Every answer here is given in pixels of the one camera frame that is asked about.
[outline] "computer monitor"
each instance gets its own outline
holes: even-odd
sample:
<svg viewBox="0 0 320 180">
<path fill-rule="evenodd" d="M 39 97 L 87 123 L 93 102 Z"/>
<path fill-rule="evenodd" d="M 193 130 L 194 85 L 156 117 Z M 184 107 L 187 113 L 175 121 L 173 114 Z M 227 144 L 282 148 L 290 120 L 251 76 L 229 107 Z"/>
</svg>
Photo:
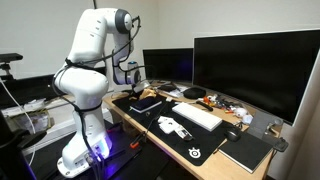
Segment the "computer monitor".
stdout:
<svg viewBox="0 0 320 180">
<path fill-rule="evenodd" d="M 195 38 L 195 86 L 292 124 L 320 47 L 320 30 Z"/>
<path fill-rule="evenodd" d="M 192 82 L 193 48 L 145 49 L 147 80 Z"/>
</svg>

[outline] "robotic arm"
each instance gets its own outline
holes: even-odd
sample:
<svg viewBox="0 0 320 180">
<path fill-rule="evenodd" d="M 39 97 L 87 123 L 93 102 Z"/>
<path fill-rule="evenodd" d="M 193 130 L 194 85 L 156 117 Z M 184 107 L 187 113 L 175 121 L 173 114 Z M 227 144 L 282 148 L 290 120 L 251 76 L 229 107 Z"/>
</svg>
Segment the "robotic arm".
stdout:
<svg viewBox="0 0 320 180">
<path fill-rule="evenodd" d="M 97 63 L 92 60 L 102 57 L 107 34 L 113 34 L 114 82 L 136 84 L 140 81 L 136 62 L 129 62 L 126 71 L 120 67 L 121 58 L 128 57 L 133 51 L 132 24 L 130 14 L 122 9 L 84 11 L 66 63 L 55 74 L 54 84 L 75 97 L 73 118 L 77 131 L 57 163 L 59 171 L 67 178 L 87 170 L 90 167 L 88 157 L 97 155 L 101 160 L 109 155 L 112 143 L 106 133 L 101 110 L 102 97 L 107 93 L 109 82 L 106 76 L 90 68 Z"/>
</svg>

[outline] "keyboard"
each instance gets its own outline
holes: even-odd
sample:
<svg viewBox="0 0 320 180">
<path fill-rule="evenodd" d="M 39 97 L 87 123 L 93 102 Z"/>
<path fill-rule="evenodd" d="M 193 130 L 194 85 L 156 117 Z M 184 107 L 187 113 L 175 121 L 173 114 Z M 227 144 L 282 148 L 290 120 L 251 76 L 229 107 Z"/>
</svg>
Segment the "keyboard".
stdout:
<svg viewBox="0 0 320 180">
<path fill-rule="evenodd" d="M 208 131 L 213 131 L 222 122 L 221 118 L 187 103 L 180 103 L 174 106 L 172 110 Z"/>
</svg>

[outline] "speaker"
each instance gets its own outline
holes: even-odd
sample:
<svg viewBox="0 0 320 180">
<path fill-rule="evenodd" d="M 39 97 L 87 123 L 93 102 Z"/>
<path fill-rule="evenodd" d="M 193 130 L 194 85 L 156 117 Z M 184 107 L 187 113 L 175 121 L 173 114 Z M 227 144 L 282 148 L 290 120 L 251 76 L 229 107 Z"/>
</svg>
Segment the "speaker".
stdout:
<svg viewBox="0 0 320 180">
<path fill-rule="evenodd" d="M 183 96 L 188 99 L 198 99 L 203 98 L 206 95 L 206 90 L 192 87 L 183 91 Z"/>
</svg>

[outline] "black mouse pad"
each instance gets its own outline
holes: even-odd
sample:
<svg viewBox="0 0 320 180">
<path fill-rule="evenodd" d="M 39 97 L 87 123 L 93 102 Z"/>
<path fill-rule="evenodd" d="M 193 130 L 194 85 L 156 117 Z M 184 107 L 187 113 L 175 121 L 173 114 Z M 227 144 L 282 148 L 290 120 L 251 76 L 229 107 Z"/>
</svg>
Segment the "black mouse pad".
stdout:
<svg viewBox="0 0 320 180">
<path fill-rule="evenodd" d="M 216 129 L 210 132 L 177 113 L 170 111 L 170 109 L 175 106 L 174 102 L 168 103 L 165 101 L 166 98 L 160 95 L 157 95 L 156 98 L 157 100 L 161 100 L 162 104 L 141 114 L 130 110 L 130 105 L 136 100 L 130 100 L 129 97 L 114 100 L 113 103 L 145 128 L 148 128 L 151 120 L 154 119 L 149 131 L 195 166 L 202 165 L 208 159 L 225 139 L 224 133 L 226 129 L 233 127 L 231 123 L 222 121 Z M 189 131 L 195 139 L 184 141 L 175 132 L 165 134 L 159 127 L 158 119 L 155 118 L 159 116 L 160 110 L 167 111 L 167 113 L 162 115 L 174 118 L 174 120 Z"/>
</svg>

